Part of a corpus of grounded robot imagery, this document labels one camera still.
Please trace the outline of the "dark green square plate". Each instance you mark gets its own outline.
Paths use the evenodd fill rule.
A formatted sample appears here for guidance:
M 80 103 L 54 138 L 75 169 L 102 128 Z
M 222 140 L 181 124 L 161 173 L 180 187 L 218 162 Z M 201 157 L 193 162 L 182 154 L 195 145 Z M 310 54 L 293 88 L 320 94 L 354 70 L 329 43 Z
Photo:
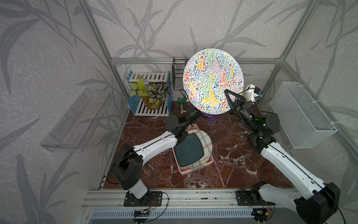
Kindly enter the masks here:
M 186 167 L 201 159 L 204 156 L 204 150 L 199 137 L 192 133 L 174 147 L 174 154 L 179 166 Z

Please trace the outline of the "plaid striped white plate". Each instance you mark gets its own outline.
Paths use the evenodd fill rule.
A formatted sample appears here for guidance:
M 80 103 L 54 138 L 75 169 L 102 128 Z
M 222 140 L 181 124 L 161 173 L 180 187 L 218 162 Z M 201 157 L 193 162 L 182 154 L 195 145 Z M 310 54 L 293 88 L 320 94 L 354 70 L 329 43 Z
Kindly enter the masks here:
M 191 170 L 191 172 L 194 172 L 213 163 L 213 143 L 210 136 L 206 132 L 199 129 L 189 130 L 188 133 L 196 134 L 196 136 L 199 138 L 203 148 L 203 156 L 197 161 L 185 166 L 183 170 L 186 173 L 188 173 L 189 170 Z

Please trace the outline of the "purple cloth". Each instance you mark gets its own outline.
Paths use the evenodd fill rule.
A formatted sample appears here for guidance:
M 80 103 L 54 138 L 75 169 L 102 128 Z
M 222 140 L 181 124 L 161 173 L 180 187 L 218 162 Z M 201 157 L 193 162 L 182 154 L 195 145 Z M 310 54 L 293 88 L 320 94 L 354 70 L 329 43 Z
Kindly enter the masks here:
M 208 125 L 211 125 L 217 118 L 217 115 L 204 113 L 205 117 L 209 119 Z

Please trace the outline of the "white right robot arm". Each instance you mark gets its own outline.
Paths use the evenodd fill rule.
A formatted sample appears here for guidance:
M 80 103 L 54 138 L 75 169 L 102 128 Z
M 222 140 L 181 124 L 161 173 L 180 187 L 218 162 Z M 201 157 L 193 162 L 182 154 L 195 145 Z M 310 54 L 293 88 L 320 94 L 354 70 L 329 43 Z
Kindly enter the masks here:
M 307 224 L 324 224 L 340 212 L 340 188 L 309 172 L 273 137 L 280 130 L 278 115 L 255 116 L 250 109 L 253 101 L 247 100 L 243 92 L 234 93 L 226 89 L 224 94 L 230 109 L 237 111 L 251 131 L 248 136 L 250 147 L 278 168 L 295 187 L 295 190 L 285 190 L 261 181 L 253 186 L 261 199 L 296 212 Z

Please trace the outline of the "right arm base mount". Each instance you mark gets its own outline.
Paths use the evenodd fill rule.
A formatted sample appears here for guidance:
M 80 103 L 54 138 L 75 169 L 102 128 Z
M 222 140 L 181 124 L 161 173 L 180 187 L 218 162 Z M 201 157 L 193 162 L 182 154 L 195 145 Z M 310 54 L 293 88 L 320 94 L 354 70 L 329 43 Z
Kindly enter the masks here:
M 235 191 L 238 206 L 275 205 L 273 202 L 264 201 L 259 194 L 259 189 L 265 184 L 267 183 L 260 181 L 253 185 L 250 189 L 239 189 Z

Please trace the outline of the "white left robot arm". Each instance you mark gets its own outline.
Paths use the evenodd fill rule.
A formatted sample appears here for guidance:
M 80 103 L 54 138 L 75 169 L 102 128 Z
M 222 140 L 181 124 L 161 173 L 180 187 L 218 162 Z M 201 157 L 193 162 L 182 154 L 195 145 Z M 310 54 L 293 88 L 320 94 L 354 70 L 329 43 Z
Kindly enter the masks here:
M 166 131 L 157 138 L 136 146 L 124 145 L 115 158 L 109 174 L 113 174 L 124 190 L 135 198 L 149 195 L 147 186 L 141 180 L 143 165 L 168 149 L 174 149 L 179 165 L 188 166 L 204 156 L 199 137 L 189 133 L 187 128 L 193 125 L 201 114 L 194 108 L 181 116 L 169 115 Z

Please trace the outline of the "colourful squiggle round plate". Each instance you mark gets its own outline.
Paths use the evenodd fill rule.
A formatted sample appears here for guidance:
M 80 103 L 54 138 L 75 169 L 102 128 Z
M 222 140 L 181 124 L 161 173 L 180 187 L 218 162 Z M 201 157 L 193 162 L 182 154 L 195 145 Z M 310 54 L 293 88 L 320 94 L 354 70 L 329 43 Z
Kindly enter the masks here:
M 230 110 L 225 90 L 240 93 L 244 78 L 238 62 L 221 49 L 203 49 L 187 62 L 183 87 L 190 103 L 205 114 L 219 115 Z

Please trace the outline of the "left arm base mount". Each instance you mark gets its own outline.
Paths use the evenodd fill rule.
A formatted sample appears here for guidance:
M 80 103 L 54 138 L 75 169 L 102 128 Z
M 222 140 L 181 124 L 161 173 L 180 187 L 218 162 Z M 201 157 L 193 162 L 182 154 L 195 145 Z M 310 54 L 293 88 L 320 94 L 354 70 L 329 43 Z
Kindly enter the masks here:
M 162 198 L 162 191 L 149 191 L 140 199 L 128 191 L 125 196 L 124 207 L 160 207 Z

